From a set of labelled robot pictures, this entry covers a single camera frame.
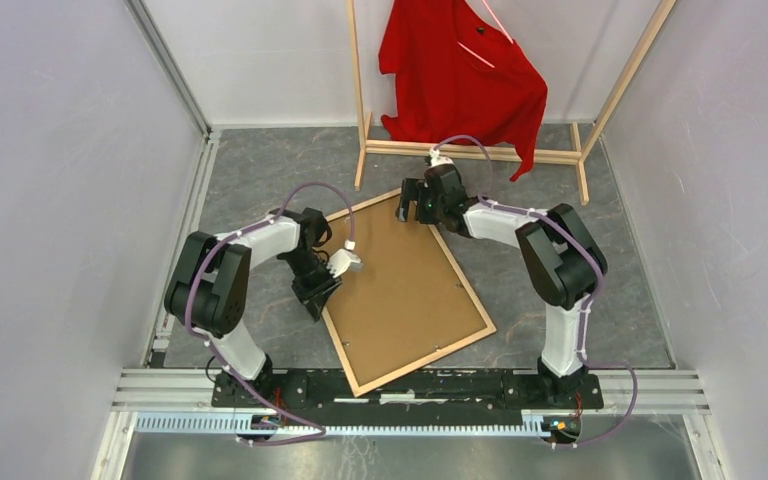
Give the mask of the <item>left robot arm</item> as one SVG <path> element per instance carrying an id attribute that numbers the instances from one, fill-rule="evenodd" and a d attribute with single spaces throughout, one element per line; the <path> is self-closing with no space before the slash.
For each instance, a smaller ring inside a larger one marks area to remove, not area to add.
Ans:
<path id="1" fill-rule="evenodd" d="M 294 295 L 319 321 L 342 275 L 362 265 L 353 240 L 321 255 L 319 249 L 330 237 L 323 214 L 306 208 L 300 213 L 275 210 L 240 230 L 196 231 L 185 240 L 166 287 L 164 308 L 205 342 L 223 368 L 239 377 L 235 392 L 250 407 L 266 405 L 274 394 L 273 379 L 262 373 L 271 364 L 269 357 L 242 322 L 250 273 L 267 260 L 286 262 Z"/>

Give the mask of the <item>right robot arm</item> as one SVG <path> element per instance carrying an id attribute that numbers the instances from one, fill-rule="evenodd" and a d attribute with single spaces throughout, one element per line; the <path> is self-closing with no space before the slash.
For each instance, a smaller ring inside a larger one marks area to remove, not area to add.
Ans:
<path id="1" fill-rule="evenodd" d="M 396 218 L 442 226 L 465 238 L 490 240 L 520 250 L 531 285 L 546 305 L 545 343 L 538 368 L 540 400 L 562 408 L 578 393 L 573 377 L 584 371 L 586 321 L 604 281 L 607 261 L 576 209 L 504 205 L 471 196 L 451 163 L 405 178 Z"/>

